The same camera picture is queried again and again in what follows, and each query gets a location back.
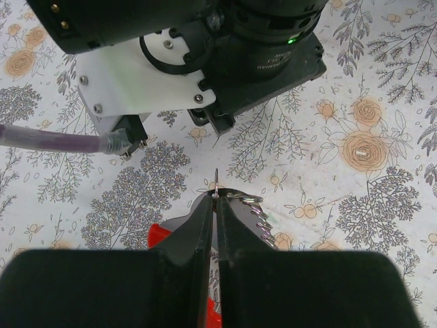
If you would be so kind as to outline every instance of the floral pattern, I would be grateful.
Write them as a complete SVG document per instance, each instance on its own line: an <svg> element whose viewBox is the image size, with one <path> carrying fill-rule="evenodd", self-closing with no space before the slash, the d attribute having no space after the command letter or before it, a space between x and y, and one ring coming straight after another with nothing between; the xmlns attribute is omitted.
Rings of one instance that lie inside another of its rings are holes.
<svg viewBox="0 0 437 328"><path fill-rule="evenodd" d="M384 253L421 327L437 327L436 5L329 0L315 29L326 73L239 115L220 138L163 111L129 162L0 148L0 270L33 248L145 249L150 225L187 214L217 167L220 187L262 195L279 249ZM23 0L0 0L0 39L0 123L96 133L76 56ZM217 263L214 253L220 311Z"/></svg>

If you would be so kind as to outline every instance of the orange rose print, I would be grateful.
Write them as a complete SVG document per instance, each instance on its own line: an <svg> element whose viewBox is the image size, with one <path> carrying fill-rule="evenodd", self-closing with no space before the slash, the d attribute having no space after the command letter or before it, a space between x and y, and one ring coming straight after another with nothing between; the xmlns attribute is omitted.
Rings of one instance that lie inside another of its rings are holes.
<svg viewBox="0 0 437 328"><path fill-rule="evenodd" d="M383 169L389 157L389 149L379 137L366 132L350 133L343 148L344 159L360 172Z"/></svg>
<svg viewBox="0 0 437 328"><path fill-rule="evenodd" d="M14 252L14 255L12 255L12 258L17 257L18 255L20 255L21 253L23 253L24 251L26 251L25 248L17 248Z"/></svg>
<svg viewBox="0 0 437 328"><path fill-rule="evenodd" d="M340 249L334 244L325 241L324 243L316 243L311 246L315 251L339 251Z"/></svg>
<svg viewBox="0 0 437 328"><path fill-rule="evenodd" d="M203 138L208 138L211 134L206 134L206 130L204 128L193 128L186 138L193 139L196 147L199 147L199 143L202 143Z"/></svg>
<svg viewBox="0 0 437 328"><path fill-rule="evenodd" d="M33 49L37 45L41 44L47 38L47 32L42 26L34 27L27 34L26 47L28 49Z"/></svg>
<svg viewBox="0 0 437 328"><path fill-rule="evenodd" d="M34 21L35 20L35 13L30 10L29 12L27 12L24 15L24 18L25 18L26 21L28 21L29 19Z"/></svg>
<svg viewBox="0 0 437 328"><path fill-rule="evenodd" d="M321 101L319 101L316 106L319 113L321 113L325 117L326 121L335 116L334 104L331 101L321 99Z"/></svg>
<svg viewBox="0 0 437 328"><path fill-rule="evenodd" d="M405 11L405 15L406 15L406 16L409 16L410 18L411 18L412 15L414 15L414 14L416 14L416 13L417 13L417 10L414 10L414 9L407 9L407 10Z"/></svg>
<svg viewBox="0 0 437 328"><path fill-rule="evenodd" d="M292 240L288 235L279 232L275 234L274 239L275 239L274 244L281 251L289 251L292 248Z"/></svg>
<svg viewBox="0 0 437 328"><path fill-rule="evenodd" d="M6 62L6 71L13 77L26 75L35 64L35 54L29 50L15 52Z"/></svg>
<svg viewBox="0 0 437 328"><path fill-rule="evenodd" d="M338 9L343 5L343 2L341 2L341 0L333 0L332 5L335 9Z"/></svg>
<svg viewBox="0 0 437 328"><path fill-rule="evenodd" d="M368 131L375 126L382 116L381 108L378 104L368 101L356 101L352 104L354 108L354 118L358 122L357 126L361 131Z"/></svg>
<svg viewBox="0 0 437 328"><path fill-rule="evenodd" d="M303 212L308 219L314 219L317 215L317 208L313 204L307 204L304 206Z"/></svg>
<svg viewBox="0 0 437 328"><path fill-rule="evenodd" d="M10 36L16 36L19 31L20 31L21 27L18 24L12 24L11 26L9 26L8 28L8 34Z"/></svg>

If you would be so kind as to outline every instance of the white mounting bracket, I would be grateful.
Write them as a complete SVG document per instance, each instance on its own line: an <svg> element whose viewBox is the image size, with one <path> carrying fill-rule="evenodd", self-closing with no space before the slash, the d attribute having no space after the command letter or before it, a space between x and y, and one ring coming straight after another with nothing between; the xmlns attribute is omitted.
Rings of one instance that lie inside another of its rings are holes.
<svg viewBox="0 0 437 328"><path fill-rule="evenodd" d="M165 41L171 41L171 49L164 46ZM182 37L171 38L168 29L145 36L145 42L156 59L185 64L188 47ZM202 71L186 76L165 74L145 58L138 39L78 55L76 75L83 103L91 116L99 118L204 108L216 100L212 90L199 89ZM196 95L203 97L201 103L194 100ZM100 105L101 111L93 111L94 105Z"/></svg>

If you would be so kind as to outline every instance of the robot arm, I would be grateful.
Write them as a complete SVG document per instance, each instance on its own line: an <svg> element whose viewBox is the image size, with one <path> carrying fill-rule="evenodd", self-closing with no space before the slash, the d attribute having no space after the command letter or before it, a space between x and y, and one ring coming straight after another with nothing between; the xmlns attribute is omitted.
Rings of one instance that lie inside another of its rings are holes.
<svg viewBox="0 0 437 328"><path fill-rule="evenodd" d="M234 116L326 70L312 32L327 0L28 2L54 41L79 54L96 130L135 136L127 159L146 143L139 123L152 112L186 109L222 135Z"/></svg>

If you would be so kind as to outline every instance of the camera lens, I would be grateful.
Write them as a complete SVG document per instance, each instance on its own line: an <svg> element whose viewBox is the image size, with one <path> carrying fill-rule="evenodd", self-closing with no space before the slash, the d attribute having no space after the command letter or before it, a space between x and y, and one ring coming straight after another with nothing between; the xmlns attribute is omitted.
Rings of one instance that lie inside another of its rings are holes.
<svg viewBox="0 0 437 328"><path fill-rule="evenodd" d="M278 75L299 43L314 30L326 2L228 1L223 12L231 33L227 44L219 49L228 74L251 81Z"/></svg>

